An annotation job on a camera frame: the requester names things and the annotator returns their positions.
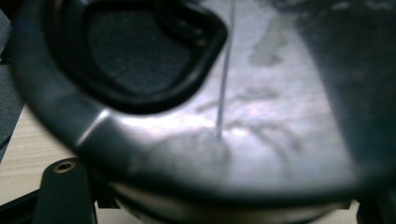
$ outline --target smudge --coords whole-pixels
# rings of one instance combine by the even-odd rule
[[[271,67],[282,62],[279,51],[288,45],[285,30],[293,25],[296,16],[283,14],[274,17],[262,39],[254,46],[250,61],[256,66]]]
[[[234,103],[244,103],[248,104],[255,101],[269,101],[279,97],[279,93],[277,91],[272,90],[269,87],[261,87],[261,88],[250,88],[244,92],[236,94],[235,97],[226,100],[227,105],[231,105]],[[195,111],[197,113],[205,112],[206,110],[216,108],[219,105],[219,100],[209,101],[205,104],[199,105]]]
[[[308,0],[277,0],[276,5],[278,7],[294,7],[306,1]]]
[[[346,10],[346,9],[350,8],[350,6],[351,6],[350,3],[347,1],[339,2],[339,3],[332,5],[331,10]]]
[[[249,130],[262,142],[272,146],[276,153],[285,161],[289,161],[291,152],[303,151],[303,144],[297,135],[282,124],[256,121],[254,124],[235,121],[227,125],[227,129],[242,128]]]
[[[392,10],[393,6],[387,2],[375,2],[375,1],[367,1],[365,3],[367,7],[372,10]]]
[[[212,130],[181,133],[151,146],[132,159],[129,173],[160,175],[176,182],[215,187],[228,175],[230,149]]]
[[[271,0],[255,0],[259,7],[268,7],[271,5]]]

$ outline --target black plastic object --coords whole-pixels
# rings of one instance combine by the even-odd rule
[[[41,180],[33,223],[96,223],[87,176],[78,159],[49,166]]]
[[[0,206],[0,216],[5,224],[30,224],[33,222],[38,190],[23,195]]]
[[[114,76],[125,76],[123,73],[128,71],[119,70],[115,72],[116,75],[114,72],[107,72],[97,64],[92,56],[98,47],[93,46],[91,50],[89,47],[88,42],[94,42],[89,40],[90,34],[87,34],[87,30],[89,32],[91,29],[90,18],[94,17],[95,13],[128,9],[140,12],[140,17],[134,17],[135,22],[131,23],[132,27],[124,32],[127,34],[125,38],[129,39],[121,39],[119,42],[124,42],[125,46],[132,45],[135,49],[132,49],[132,52],[120,49],[124,52],[114,52],[114,54],[128,55],[132,53],[133,55],[130,56],[133,62],[126,66],[138,67],[139,64],[143,64],[146,70],[135,69],[137,70],[136,74],[131,74],[134,78],[148,79],[153,76],[153,73],[160,73],[154,78],[158,83],[161,77],[169,79],[169,76],[174,76],[167,85],[156,88],[153,87],[152,82],[147,81],[143,83],[143,87],[128,87],[124,85],[125,82],[120,83],[114,78]],[[161,29],[160,32],[169,35],[171,40],[163,41],[159,46],[150,45],[148,38],[156,37],[156,32],[158,33],[152,23],[148,24],[144,21],[144,18],[150,14],[154,14],[153,16]],[[42,15],[49,48],[66,74],[97,100],[119,110],[136,114],[161,112],[182,104],[194,95],[204,82],[207,72],[217,58],[227,36],[225,25],[214,14],[196,4],[182,4],[172,0],[48,1]],[[110,20],[110,23],[106,25],[114,26],[116,24],[111,23]],[[120,35],[120,33],[111,35],[114,35],[114,41],[118,41],[116,35]],[[161,54],[157,53],[159,48],[165,48],[168,54],[172,54],[172,52],[177,54],[179,47],[171,46],[174,45],[172,42],[182,45],[187,53],[176,55],[174,58],[179,58],[177,62],[166,61],[163,57],[156,58],[156,55]],[[157,63],[167,64],[167,68],[153,69],[153,64],[155,64],[154,67],[159,66]],[[169,64],[172,64],[173,67],[183,64],[183,67],[169,69]],[[139,85],[133,80],[128,81],[133,85]]]

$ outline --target wooden table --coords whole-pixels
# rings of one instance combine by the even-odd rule
[[[70,157],[73,155],[54,140],[25,107],[0,164],[0,204],[38,189],[45,168]],[[335,211],[312,224],[356,224],[356,210],[357,204],[353,203],[351,209]],[[96,212],[100,224],[141,223],[124,210],[97,209]]]

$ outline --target screw hole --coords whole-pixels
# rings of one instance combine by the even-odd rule
[[[57,174],[62,174],[62,173],[66,173],[70,170],[73,170],[76,167],[76,164],[74,162],[71,161],[67,161],[64,162],[62,164],[57,165],[54,169],[53,172],[57,173]]]

